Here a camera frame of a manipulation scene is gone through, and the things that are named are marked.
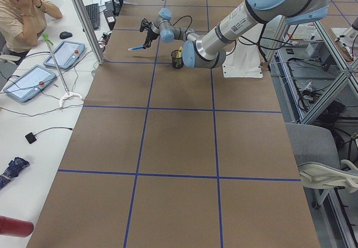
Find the blue marker pen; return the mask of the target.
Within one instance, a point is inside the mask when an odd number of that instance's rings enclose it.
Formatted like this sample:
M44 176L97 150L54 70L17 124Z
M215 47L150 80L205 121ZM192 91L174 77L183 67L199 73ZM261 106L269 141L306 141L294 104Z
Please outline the blue marker pen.
M135 46L135 47L132 47L132 48L128 48L128 51L136 51L136 50L140 50L140 49L145 49L145 47L143 45Z

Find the yellow highlighter pen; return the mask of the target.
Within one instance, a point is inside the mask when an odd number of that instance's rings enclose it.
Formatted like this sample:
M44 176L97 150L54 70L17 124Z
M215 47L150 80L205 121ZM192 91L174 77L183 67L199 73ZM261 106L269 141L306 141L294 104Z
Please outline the yellow highlighter pen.
M176 58L180 59L182 57L182 47L179 47Z

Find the black mesh pen cup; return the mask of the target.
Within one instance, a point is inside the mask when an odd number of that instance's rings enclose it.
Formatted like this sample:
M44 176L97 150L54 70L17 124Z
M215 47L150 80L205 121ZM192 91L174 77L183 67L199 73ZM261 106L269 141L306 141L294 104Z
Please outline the black mesh pen cup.
M171 53L171 58L172 58L172 67L175 69L180 69L183 67L183 59L182 57L180 59L176 58L178 50L174 50Z

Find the black keyboard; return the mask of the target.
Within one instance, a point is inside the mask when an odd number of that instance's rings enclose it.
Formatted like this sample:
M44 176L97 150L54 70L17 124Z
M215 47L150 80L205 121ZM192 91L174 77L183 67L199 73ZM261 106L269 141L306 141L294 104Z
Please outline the black keyboard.
M90 23L94 30L100 28L100 10L98 3L92 3L85 6Z

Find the teach pendant far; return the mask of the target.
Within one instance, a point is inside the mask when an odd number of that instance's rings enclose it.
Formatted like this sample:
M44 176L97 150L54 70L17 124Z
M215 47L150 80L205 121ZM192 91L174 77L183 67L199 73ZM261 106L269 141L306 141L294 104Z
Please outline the teach pendant far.
M53 50L53 53L58 67L67 70L75 64L84 50L83 43L64 40Z

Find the teach pendant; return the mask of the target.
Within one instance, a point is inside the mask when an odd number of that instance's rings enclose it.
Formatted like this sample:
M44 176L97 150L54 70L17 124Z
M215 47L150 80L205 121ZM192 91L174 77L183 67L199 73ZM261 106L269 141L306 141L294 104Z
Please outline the teach pendant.
M54 72L35 65L18 79L11 81L3 92L18 102L27 102L50 85L55 78Z
M53 53L58 67L67 70L75 64L84 50L83 43L64 40L53 50Z

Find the black computer mouse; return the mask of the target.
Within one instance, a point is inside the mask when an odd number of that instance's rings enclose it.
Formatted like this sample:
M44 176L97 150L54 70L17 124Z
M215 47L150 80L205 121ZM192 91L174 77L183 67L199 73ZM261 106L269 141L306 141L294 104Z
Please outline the black computer mouse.
M68 31L63 31L59 34L59 38L64 40L64 39L67 39L67 38L70 38L72 37L72 33L71 32L68 32Z

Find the brown paper table cover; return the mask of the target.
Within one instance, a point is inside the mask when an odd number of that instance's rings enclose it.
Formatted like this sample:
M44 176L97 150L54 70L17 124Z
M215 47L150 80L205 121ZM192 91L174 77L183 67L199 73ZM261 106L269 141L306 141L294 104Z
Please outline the brown paper table cover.
M318 247L269 72L171 65L163 7L207 32L243 0L126 0L29 247Z

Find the teach pendant near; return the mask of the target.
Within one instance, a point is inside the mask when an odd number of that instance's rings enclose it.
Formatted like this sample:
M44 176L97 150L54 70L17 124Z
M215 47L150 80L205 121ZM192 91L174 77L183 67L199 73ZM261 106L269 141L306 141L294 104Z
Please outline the teach pendant near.
M11 81L3 92L18 102L27 102L50 85L55 78L54 72L35 65L18 79Z

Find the seated person beige shirt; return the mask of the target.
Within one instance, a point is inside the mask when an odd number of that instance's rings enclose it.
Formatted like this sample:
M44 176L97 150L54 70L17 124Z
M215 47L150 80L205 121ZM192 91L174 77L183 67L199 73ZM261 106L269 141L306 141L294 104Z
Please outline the seated person beige shirt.
M10 55L23 59L47 27L45 15L62 18L60 9L48 0L1 0L1 34Z

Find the small black puck device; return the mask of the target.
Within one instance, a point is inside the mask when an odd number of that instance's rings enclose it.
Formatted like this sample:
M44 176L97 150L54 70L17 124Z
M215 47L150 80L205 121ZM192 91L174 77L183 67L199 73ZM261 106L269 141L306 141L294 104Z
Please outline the small black puck device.
M29 144L33 144L34 142L37 141L36 139L36 135L33 132L29 132L25 135L25 139L27 140L27 142Z

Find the grey office chair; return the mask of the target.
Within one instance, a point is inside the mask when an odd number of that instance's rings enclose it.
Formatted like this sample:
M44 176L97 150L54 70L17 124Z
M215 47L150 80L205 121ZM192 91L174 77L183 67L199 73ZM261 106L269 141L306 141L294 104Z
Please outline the grey office chair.
M357 167L339 160L331 132L315 125L286 123L296 165L305 188L321 190L312 207L319 209L328 193L338 187L357 191Z

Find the red bottle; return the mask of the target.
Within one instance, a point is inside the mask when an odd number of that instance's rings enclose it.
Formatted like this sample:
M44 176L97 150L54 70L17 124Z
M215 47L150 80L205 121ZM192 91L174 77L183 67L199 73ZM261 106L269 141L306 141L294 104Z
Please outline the red bottle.
M27 237L32 234L33 230L32 222L1 216L1 235Z

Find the aluminium frame post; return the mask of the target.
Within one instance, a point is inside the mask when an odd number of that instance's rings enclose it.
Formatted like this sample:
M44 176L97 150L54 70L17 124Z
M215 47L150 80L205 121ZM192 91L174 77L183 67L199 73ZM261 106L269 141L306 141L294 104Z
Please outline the aluminium frame post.
M97 37L95 35L95 31L92 27L92 24L90 22L88 14L85 10L85 5L83 3L83 0L71 0L71 1L74 5L74 9L77 13L79 21L80 21L82 28L84 30L84 33L86 34L87 40L90 44L90 47L91 47L93 53L95 54L97 62L99 65L102 65L105 61L103 52L100 48Z

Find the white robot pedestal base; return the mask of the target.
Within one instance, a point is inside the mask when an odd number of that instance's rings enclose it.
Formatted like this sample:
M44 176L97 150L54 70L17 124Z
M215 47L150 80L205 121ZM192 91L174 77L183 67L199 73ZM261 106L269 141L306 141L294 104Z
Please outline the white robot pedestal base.
M224 78L262 78L258 47L237 42L235 48L227 52L222 69Z

